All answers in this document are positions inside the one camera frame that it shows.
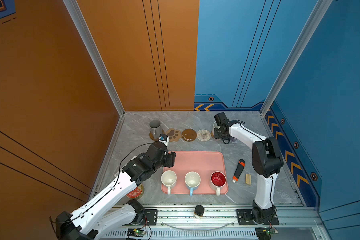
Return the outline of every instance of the gray mug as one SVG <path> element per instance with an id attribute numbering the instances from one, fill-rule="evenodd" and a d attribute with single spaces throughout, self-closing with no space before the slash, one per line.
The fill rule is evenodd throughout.
<path id="1" fill-rule="evenodd" d="M 151 129 L 152 136 L 154 139 L 157 139 L 160 134 L 163 134 L 161 129 L 161 122 L 159 120 L 153 120 L 149 123 L 149 128 Z"/>

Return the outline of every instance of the black stripe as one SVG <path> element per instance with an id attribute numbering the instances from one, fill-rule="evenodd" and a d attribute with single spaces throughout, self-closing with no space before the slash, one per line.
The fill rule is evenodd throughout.
<path id="1" fill-rule="evenodd" d="M 58 170 L 62 171 L 63 173 L 67 174 L 68 176 L 72 177 L 71 175 L 69 175 L 67 172 L 61 170 L 60 168 L 58 168 L 57 166 L 53 165 L 51 162 L 47 161 L 45 158 L 41 157 L 40 155 L 36 154 L 34 151 L 30 150 L 29 148 L 27 148 L 26 146 L 22 145 L 20 142 L 14 140 L 12 137 L 8 136 L 7 134 L 5 134 L 4 132 L 0 131 L 1 134 L 3 134 L 4 136 L 6 136 L 7 138 L 11 139 L 12 141 L 14 141 L 15 143 L 19 144 L 20 146 L 24 147 L 25 149 L 27 149 L 28 151 L 32 152 L 34 155 L 40 157 L 41 159 L 43 159 L 44 161 L 46 161 L 47 163 L 49 163 L 50 165 L 54 166 L 55 168 L 57 168 Z M 86 186 L 87 188 L 91 189 L 90 187 L 88 187 L 87 185 L 85 185 L 84 183 L 80 182 L 79 180 L 77 180 L 76 178 L 72 177 L 73 179 L 75 179 L 76 181 L 78 181 L 79 183 L 81 183 L 82 185 Z"/>
<path id="2" fill-rule="evenodd" d="M 360 224 L 359 224 L 359 225 L 348 226 L 348 227 L 358 227 L 358 226 L 360 226 Z M 341 228 L 348 228 L 348 227 L 338 227 L 338 228 L 332 228 L 332 229 L 327 229 L 327 230 L 329 231 L 329 230 L 335 230 L 335 229 L 341 229 Z"/>
<path id="3" fill-rule="evenodd" d="M 0 162 L 0 164 L 3 165 L 3 166 L 5 166 L 5 167 L 7 167 L 7 168 L 10 168 L 10 169 L 12 169 L 12 170 L 15 170 L 15 171 L 18 172 L 18 173 L 21 173 L 22 175 L 25 175 L 25 176 L 27 176 L 27 177 L 30 177 L 30 178 L 32 178 L 33 180 L 36 180 L 36 181 L 38 181 L 38 182 L 41 182 L 42 184 L 45 184 L 45 185 L 47 185 L 47 186 L 49 186 L 49 187 L 52 187 L 51 185 L 46 184 L 45 182 L 42 182 L 42 181 L 40 181 L 40 180 L 37 180 L 36 178 L 31 177 L 31 176 L 29 176 L 29 175 L 27 175 L 27 174 L 25 174 L 25 173 L 23 173 L 23 172 L 20 172 L 19 170 L 16 170 L 16 169 L 14 169 L 14 168 L 12 168 L 12 167 L 10 167 L 10 166 L 8 166 L 8 165 L 5 165 L 4 163 L 1 163 L 1 162 Z M 63 191 L 60 190 L 60 189 L 57 189 L 57 188 L 55 188 L 55 187 L 52 187 L 52 188 L 58 190 L 59 192 L 65 193 L 65 194 L 67 194 L 68 196 L 74 197 L 74 198 L 77 199 L 77 200 L 80 200 L 80 201 L 82 201 L 82 202 L 85 202 L 85 201 L 83 201 L 83 200 L 81 200 L 81 199 L 78 199 L 78 198 L 75 197 L 75 196 L 72 196 L 71 194 L 68 194 L 68 193 L 66 193 L 66 192 L 63 192 Z"/>
<path id="4" fill-rule="evenodd" d="M 158 90 L 158 82 L 157 82 L 157 76 L 156 76 L 156 68 L 155 68 L 155 62 L 154 62 L 154 54 L 153 54 L 153 52 L 152 52 L 151 39 L 150 39 L 150 37 L 149 37 L 147 15 L 145 14 L 144 1 L 141 0 L 141 2 L 143 3 L 145 23 L 147 24 L 147 33 L 148 33 L 149 46 L 151 47 L 152 63 L 154 64 L 154 71 L 155 71 L 155 78 L 156 78 L 156 85 L 157 85 L 157 93 L 158 93 L 158 100 L 160 101 L 160 108 L 161 108 L 161 110 L 163 110 L 163 108 L 161 107 L 160 91 Z"/>
<path id="5" fill-rule="evenodd" d="M 241 89 L 241 92 L 240 92 L 240 95 L 239 95 L 239 99 L 237 100 L 236 107 L 239 105 L 240 97 L 241 97 L 241 94 L 243 93 L 243 89 L 244 89 L 244 86 L 245 86 L 245 82 L 247 81 L 248 74 L 249 74 L 249 72 L 250 72 L 250 69 L 251 69 L 251 66 L 252 66 L 252 63 L 253 63 L 253 60 L 254 60 L 254 56 L 256 55 L 257 47 L 259 46 L 259 43 L 260 43 L 260 40 L 261 40 L 261 36 L 263 35 L 263 31 L 264 31 L 265 25 L 267 24 L 267 20 L 268 20 L 268 17 L 269 17 L 269 13 L 271 12 L 271 9 L 272 9 L 272 6 L 273 6 L 273 2 L 274 2 L 274 0 L 272 0 L 272 4 L 271 4 L 271 7 L 269 8 L 267 18 L 265 19 L 265 23 L 264 23 L 264 26 L 263 26 L 263 30 L 261 31 L 261 34 L 260 34 L 260 37 L 259 37 L 259 41 L 257 42 L 257 46 L 256 46 L 256 49 L 255 49 L 255 51 L 254 51 L 254 54 L 253 54 L 253 57 L 252 57 L 252 61 L 251 61 L 250 67 L 248 68 L 247 76 L 245 77 L 245 81 L 244 81 L 244 84 L 243 84 L 243 88 Z"/>
<path id="6" fill-rule="evenodd" d="M 275 16 L 276 16 L 277 10 L 279 9 L 280 3 L 281 3 L 281 0 L 279 1 L 279 5 L 278 5 L 278 6 L 277 6 L 277 8 L 276 8 L 276 12 L 275 12 L 275 15 L 273 16 L 273 19 L 272 19 L 271 25 L 269 26 L 267 36 L 265 37 L 265 40 L 264 40 L 263 46 L 261 47 L 261 51 L 260 51 L 260 54 L 259 54 L 259 58 L 257 59 L 256 65 L 254 66 L 254 69 L 253 69 L 253 72 L 252 72 L 252 75 L 251 75 L 251 78 L 250 78 L 250 82 L 248 83 L 247 89 L 245 90 L 245 94 L 244 94 L 243 99 L 241 100 L 240 107 L 241 107 L 241 105 L 243 104 L 243 101 L 244 101 L 245 95 L 247 94 L 247 91 L 248 91 L 248 87 L 249 87 L 249 86 L 250 86 L 250 84 L 251 84 L 251 80 L 252 80 L 252 77 L 253 77 L 253 74 L 254 74 L 254 70 L 256 70 L 257 63 L 259 62 L 259 59 L 260 59 L 261 53 L 263 52 L 263 48 L 264 48 L 265 42 L 267 41 L 269 31 L 271 30 L 271 27 L 272 27 L 272 24 L 273 24 L 273 20 L 275 19 Z"/>
<path id="7" fill-rule="evenodd" d="M 16 13 L 16 12 L 11 13 L 10 15 L 6 15 L 6 16 L 4 16 L 4 17 L 0 17 L 0 19 L 5 18 L 5 17 L 8 17 L 8 16 L 11 16 L 11 15 L 13 15 L 13 14 L 15 14 L 15 13 Z"/>
<path id="8" fill-rule="evenodd" d="M 152 21 L 153 21 L 153 23 L 154 23 L 154 32 L 155 32 L 155 40 L 156 40 L 157 59 L 158 59 L 158 67 L 159 67 L 159 69 L 160 69 L 161 87 L 163 88 L 164 106 L 165 106 L 165 110 L 167 110 L 167 102 L 165 101 L 165 93 L 164 93 L 163 75 L 161 74 L 160 57 L 159 57 L 159 55 L 158 55 L 158 46 L 157 46 L 155 20 L 154 20 L 154 11 L 152 10 L 152 2 L 151 2 L 151 0 L 149 0 L 149 2 L 151 3 Z"/>
<path id="9" fill-rule="evenodd" d="M 346 206 L 346 205 L 354 204 L 354 203 L 356 203 L 356 202 L 360 202 L 360 200 L 357 200 L 357 201 L 354 201 L 354 202 L 350 202 L 350 203 L 348 203 L 348 204 L 343 204 L 343 205 L 340 205 L 340 206 L 337 206 L 337 207 L 333 207 L 333 208 L 331 208 L 331 209 L 327 209 L 327 210 L 321 211 L 321 212 L 319 212 L 319 213 L 322 213 L 322 212 L 325 212 L 325 211 L 329 211 L 329 210 L 332 210 L 332 209 L 336 209 L 336 208 L 338 208 L 338 207 L 344 207 L 344 206 Z"/>
<path id="10" fill-rule="evenodd" d="M 350 214 L 350 215 L 346 215 L 346 216 L 342 216 L 342 217 L 336 217 L 336 218 L 332 218 L 332 219 L 328 219 L 328 220 L 324 220 L 323 222 L 325 221 L 331 221 L 331 220 L 335 220 L 335 219 L 339 219 L 339 218 L 343 218 L 343 217 L 350 217 L 350 216 L 353 216 L 353 215 L 358 215 L 360 213 L 357 213 L 357 214 Z"/>
<path id="11" fill-rule="evenodd" d="M 236 89 L 235 97 L 233 98 L 232 108 L 233 108 L 233 104 L 235 103 L 236 94 L 237 94 L 237 92 L 239 91 L 239 86 L 240 86 L 241 78 L 243 77 L 243 73 L 244 73 L 244 70 L 245 70 L 245 65 L 247 65 L 247 61 L 248 61 L 248 57 L 249 57 L 250 52 L 251 52 L 251 48 L 252 48 L 252 44 L 253 44 L 253 40 L 254 40 L 254 36 L 256 35 L 256 32 L 257 32 L 257 27 L 259 26 L 260 19 L 261 19 L 261 15 L 263 14 L 263 10 L 264 10 L 264 6 L 265 6 L 265 2 L 266 2 L 266 1 L 267 1 L 267 0 L 265 0 L 265 1 L 264 1 L 263 9 L 261 10 L 260 17 L 259 17 L 259 21 L 257 22 L 256 30 L 254 31 L 254 34 L 253 34 L 253 38 L 252 38 L 252 42 L 251 42 L 251 45 L 250 45 L 250 49 L 248 50 L 247 59 L 245 60 L 245 64 L 244 64 L 243 71 L 241 72 L 241 77 L 240 77 L 239 84 L 237 85 L 237 89 Z"/>
<path id="12" fill-rule="evenodd" d="M 65 184 L 68 184 L 69 186 L 73 187 L 74 189 L 79 190 L 79 191 L 80 191 L 80 192 L 82 192 L 83 194 L 86 194 L 86 193 L 85 193 L 85 192 L 83 192 L 82 190 L 80 190 L 80 189 L 78 189 L 78 188 L 75 188 L 74 186 L 70 185 L 69 183 L 67 183 L 67 182 L 65 182 L 65 181 L 63 181 L 63 180 L 61 180 L 61 179 L 59 179 L 58 177 L 56 177 L 56 176 L 54 176 L 54 175 L 50 174 L 49 172 L 47 172 L 47 171 L 45 171 L 45 170 L 41 169 L 40 167 L 38 167 L 38 166 L 36 166 L 36 165 L 34 165 L 34 164 L 30 163 L 29 161 L 27 161 L 27 160 L 25 160 L 25 159 L 23 159 L 23 158 L 21 158 L 21 157 L 17 156 L 17 155 L 16 155 L 16 154 L 14 154 L 13 152 L 11 152 L 11 151 L 9 151 L 9 150 L 5 149 L 4 147 L 1 147 L 1 146 L 0 146 L 0 148 L 1 148 L 1 149 L 3 149 L 3 150 L 5 150 L 5 151 L 7 151 L 7 152 L 9 152 L 9 153 L 10 153 L 10 154 L 12 154 L 13 156 L 16 156 L 16 157 L 18 157 L 19 159 L 21 159 L 21 160 L 23 160 L 23 161 L 25 161 L 25 162 L 29 163 L 30 165 L 34 166 L 35 168 L 42 170 L 42 171 L 43 171 L 43 172 L 45 172 L 46 174 L 51 175 L 52 177 L 54 177 L 54 178 L 56 178 L 56 179 L 58 179 L 58 180 L 62 181 L 62 182 L 63 182 L 63 183 L 65 183 Z"/>
<path id="13" fill-rule="evenodd" d="M 159 6 L 158 6 L 158 0 L 157 0 L 157 9 L 158 9 L 158 20 L 159 20 L 159 22 L 160 22 L 161 42 L 162 42 L 162 45 L 163 45 L 164 68 L 165 68 L 165 80 L 167 81 L 168 104 L 169 104 L 169 110 L 171 110 L 171 101 L 170 101 L 170 97 L 169 97 L 169 88 L 168 88 L 167 65 L 165 64 L 164 41 L 163 41 L 163 30 L 162 30 L 162 28 L 161 28 L 160 8 L 159 8 Z"/>

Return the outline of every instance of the white cup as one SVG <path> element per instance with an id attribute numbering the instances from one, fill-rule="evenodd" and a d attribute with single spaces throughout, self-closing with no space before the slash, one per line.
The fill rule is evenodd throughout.
<path id="1" fill-rule="evenodd" d="M 216 171 L 213 172 L 209 178 L 209 186 L 216 192 L 216 195 L 220 196 L 220 190 L 227 183 L 227 178 L 224 173 Z"/>
<path id="2" fill-rule="evenodd" d="M 161 175 L 161 182 L 168 188 L 168 195 L 171 194 L 171 189 L 176 185 L 177 176 L 174 171 L 168 170 Z"/>
<path id="3" fill-rule="evenodd" d="M 212 124 L 212 135 L 215 134 L 215 127 L 220 128 L 220 127 L 217 125 L 216 122 L 213 122 L 213 124 Z"/>
<path id="4" fill-rule="evenodd" d="M 201 182 L 200 175 L 197 172 L 189 172 L 185 176 L 185 184 L 189 189 L 189 195 L 192 197 L 193 191 L 196 190 Z"/>

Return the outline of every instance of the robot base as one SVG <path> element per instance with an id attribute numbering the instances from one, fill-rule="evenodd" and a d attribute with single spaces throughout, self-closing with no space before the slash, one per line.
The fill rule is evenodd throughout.
<path id="1" fill-rule="evenodd" d="M 276 215 L 276 208 L 260 209 L 253 201 L 252 209 L 236 209 L 239 225 L 263 225 L 271 222 L 272 225 L 279 225 Z"/>

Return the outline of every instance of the pink tray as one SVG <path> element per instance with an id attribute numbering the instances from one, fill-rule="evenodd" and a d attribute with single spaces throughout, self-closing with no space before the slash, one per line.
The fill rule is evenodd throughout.
<path id="1" fill-rule="evenodd" d="M 176 173 L 176 186 L 171 189 L 171 194 L 189 194 L 189 189 L 185 185 L 185 175 L 188 172 L 197 172 L 201 177 L 198 189 L 193 194 L 216 194 L 209 186 L 209 178 L 216 171 L 225 172 L 224 157 L 221 152 L 202 152 L 202 151 L 176 151 L 175 165 L 171 168 L 164 167 L 164 171 L 172 170 Z M 161 190 L 167 193 L 167 188 L 162 184 Z M 221 189 L 220 194 L 228 192 L 228 184 Z"/>

